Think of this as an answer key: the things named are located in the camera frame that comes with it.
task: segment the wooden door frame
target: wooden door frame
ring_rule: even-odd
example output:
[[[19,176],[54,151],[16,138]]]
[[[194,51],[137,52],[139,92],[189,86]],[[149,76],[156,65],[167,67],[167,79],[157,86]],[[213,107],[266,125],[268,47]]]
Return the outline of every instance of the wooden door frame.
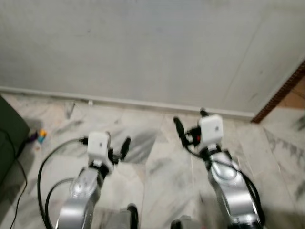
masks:
[[[251,122],[260,123],[288,95],[303,76],[305,76],[305,60]]]

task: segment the power cord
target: power cord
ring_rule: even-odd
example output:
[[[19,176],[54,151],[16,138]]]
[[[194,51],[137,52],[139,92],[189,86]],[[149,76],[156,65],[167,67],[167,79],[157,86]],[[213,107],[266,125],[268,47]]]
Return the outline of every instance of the power cord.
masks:
[[[52,194],[53,190],[54,190],[56,187],[58,187],[59,185],[64,184],[64,183],[67,183],[67,182],[71,182],[71,181],[73,181],[73,180],[74,180],[74,178],[67,178],[67,179],[60,180],[59,182],[57,182],[57,183],[50,189],[50,191],[49,191],[49,193],[48,193],[48,196],[47,196],[47,199],[46,199],[46,203],[45,203],[44,209],[45,209],[45,212],[46,212],[47,221],[48,221],[49,225],[50,225],[52,228],[54,228],[54,227],[53,227],[53,225],[52,225],[52,223],[51,223],[50,216],[49,216],[49,201],[50,201],[50,198],[51,198],[51,194]]]
[[[61,145],[59,145],[58,147],[56,147],[53,151],[51,151],[49,153],[49,155],[44,159],[44,161],[42,162],[40,168],[39,168],[39,172],[38,172],[38,177],[37,177],[37,199],[38,199],[38,205],[39,205],[39,211],[43,220],[44,225],[46,226],[47,229],[53,229],[52,225],[49,223],[45,210],[43,209],[43,205],[42,205],[42,199],[41,199],[41,174],[42,174],[42,169],[43,166],[45,165],[45,163],[47,162],[47,160],[56,152],[58,151],[60,148],[70,144],[70,143],[74,143],[74,142],[78,142],[78,138],[77,139],[72,139],[70,141],[67,141]]]
[[[52,150],[48,156],[44,159],[44,161],[42,162],[40,168],[39,168],[39,172],[38,172],[38,177],[37,177],[37,199],[38,199],[38,205],[39,205],[39,212],[41,214],[41,217],[42,217],[42,220],[43,220],[43,223],[46,227],[46,229],[53,229],[53,226],[50,222],[50,217],[49,217],[49,211],[47,210],[48,209],[48,204],[49,204],[49,200],[50,200],[50,196],[51,196],[51,193],[52,191],[60,184],[64,183],[63,181],[64,180],[61,180],[59,181],[58,183],[56,183],[52,189],[50,190],[49,194],[48,194],[48,204],[46,202],[46,205],[45,205],[45,209],[43,209],[43,205],[42,205],[42,199],[41,199],[41,174],[42,174],[42,169],[43,169],[43,166],[45,165],[45,163],[47,162],[47,160],[55,153],[57,152],[60,148],[68,145],[68,144],[71,144],[71,143],[74,143],[74,142],[81,142],[83,145],[86,145],[88,144],[88,138],[87,137],[84,137],[84,138],[76,138],[76,139],[72,139],[72,140],[69,140],[65,143],[62,143],[61,145],[59,145],[58,147],[56,147],[54,150]]]
[[[28,185],[28,179],[27,179],[27,176],[26,176],[26,174],[25,174],[25,171],[24,171],[24,168],[23,168],[22,164],[21,164],[20,161],[17,159],[16,150],[15,150],[13,141],[12,141],[11,138],[10,138],[9,133],[8,133],[6,130],[2,129],[2,128],[0,128],[0,131],[3,132],[3,133],[6,135],[8,141],[10,142],[10,145],[11,145],[11,147],[13,148],[14,158],[16,159],[16,161],[17,161],[17,163],[18,163],[18,165],[19,165],[19,167],[20,167],[20,169],[21,169],[21,171],[22,171],[22,174],[23,174],[23,176],[24,176],[24,179],[25,179],[25,186],[24,186],[24,188],[23,188],[23,190],[22,190],[22,192],[21,192],[21,194],[20,194],[20,196],[19,196],[19,198],[18,198],[18,200],[17,200],[16,210],[15,210],[15,216],[14,216],[14,219],[13,219],[11,225],[10,225],[10,229],[11,229],[11,228],[13,227],[14,222],[15,222],[16,217],[17,217],[17,212],[18,212],[18,207],[19,207],[20,199],[21,199],[21,197],[22,197],[22,195],[23,195],[23,193],[24,193],[24,191],[25,191],[25,188],[26,188],[27,185]]]
[[[205,117],[208,115],[208,113],[202,109],[200,111],[200,114],[202,117]],[[253,184],[253,182],[250,180],[250,178],[244,174],[242,171],[240,171],[239,169],[236,169],[234,166],[232,165],[228,165],[226,163],[223,163],[221,161],[217,161],[217,160],[211,160],[210,158],[206,157],[206,156],[201,156],[201,155],[198,155],[194,152],[192,152],[190,149],[189,149],[189,145],[194,145],[195,146],[195,143],[194,141],[193,142],[190,142],[187,138],[186,138],[186,134],[184,132],[184,127],[180,121],[180,119],[178,117],[174,117],[173,118],[173,122],[175,123],[176,125],[176,130],[177,130],[177,133],[178,133],[178,136],[179,138],[181,139],[181,143],[182,143],[182,146],[192,155],[194,155],[195,157],[197,158],[200,158],[202,159],[204,162],[208,162],[208,163],[211,163],[212,162],[215,162],[215,163],[218,163],[220,165],[223,165],[223,166],[227,166],[227,167],[230,167],[232,169],[234,169],[236,172],[240,173],[242,175],[242,177],[244,178],[244,181],[245,181],[245,184],[250,192],[250,195],[255,203],[255,206],[256,206],[256,210],[257,210],[257,214],[258,214],[258,217],[260,219],[260,223],[262,225],[265,224],[265,214],[264,214],[264,211],[262,209],[262,205],[261,205],[261,200],[260,200],[260,197],[259,197],[259,194],[258,194],[258,191],[255,187],[255,185]]]

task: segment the baseboard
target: baseboard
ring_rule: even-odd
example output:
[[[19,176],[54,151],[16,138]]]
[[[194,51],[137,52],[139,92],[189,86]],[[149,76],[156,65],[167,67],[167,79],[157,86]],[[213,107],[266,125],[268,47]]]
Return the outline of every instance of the baseboard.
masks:
[[[164,104],[164,103],[155,103],[155,102],[144,102],[137,100],[128,100],[128,99],[115,99],[115,98],[106,98],[102,96],[93,96],[85,94],[74,94],[74,93],[61,93],[61,92],[45,92],[39,90],[31,89],[21,89],[14,87],[0,86],[0,92],[5,93],[22,93],[28,95],[39,95],[39,96],[49,96],[56,97],[59,99],[70,99],[70,100],[93,100],[102,104],[117,105],[124,107],[135,107],[135,108],[146,108],[159,111],[167,112],[183,112],[183,113],[192,113],[198,114],[201,107],[199,106],[185,106],[185,105],[175,105],[175,104]],[[245,121],[250,121],[254,117],[254,113],[251,112],[240,112],[240,111],[231,111],[231,110],[222,110],[222,109],[213,109],[205,108],[207,112],[212,114],[220,114],[225,118],[241,119]]]

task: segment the marble floor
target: marble floor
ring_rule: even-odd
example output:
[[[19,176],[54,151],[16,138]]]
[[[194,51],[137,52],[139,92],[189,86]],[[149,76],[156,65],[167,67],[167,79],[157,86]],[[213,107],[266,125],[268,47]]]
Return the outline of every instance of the marble floor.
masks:
[[[90,131],[109,131],[114,151],[126,136],[132,143],[124,163],[107,177],[102,187],[92,228],[103,228],[111,214],[134,203],[142,229],[169,229],[172,220],[189,215],[207,229],[226,228],[208,183],[203,161],[182,149],[173,117],[185,127],[197,123],[198,115],[154,112],[151,110],[76,102],[67,118],[69,101],[24,95],[3,97],[32,128],[44,128],[48,135],[42,144],[26,145],[20,156],[28,176],[15,222],[15,229],[44,228],[37,203],[37,173],[45,156],[59,144],[87,135]],[[254,181],[270,229],[305,228],[305,139],[284,123],[285,110],[268,117],[261,125],[224,119],[223,147],[228,148],[242,170]],[[294,114],[296,120],[303,112]],[[76,176],[87,164],[86,148],[71,144],[54,155],[42,174],[42,196],[46,198],[58,180]],[[24,185],[21,171],[13,165],[0,188],[0,229],[8,229]],[[50,202],[55,224],[69,185],[56,189]]]

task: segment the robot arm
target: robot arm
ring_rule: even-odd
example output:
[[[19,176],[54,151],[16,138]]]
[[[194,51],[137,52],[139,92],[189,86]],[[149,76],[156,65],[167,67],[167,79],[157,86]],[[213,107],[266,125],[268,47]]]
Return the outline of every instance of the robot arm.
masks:
[[[201,115],[198,126],[186,133],[180,120],[174,118],[183,147],[205,162],[209,182],[216,192],[228,228],[262,229],[264,212],[254,184],[240,171],[230,153],[220,147],[224,135],[222,118],[216,114],[208,115],[204,110]],[[195,147],[195,152],[189,149],[190,145]]]
[[[93,211],[100,197],[103,181],[113,172],[113,165],[124,160],[130,138],[124,142],[119,156],[110,148],[108,133],[92,132],[88,137],[88,168],[83,168],[70,186],[70,196],[61,208],[56,228],[90,229]]]

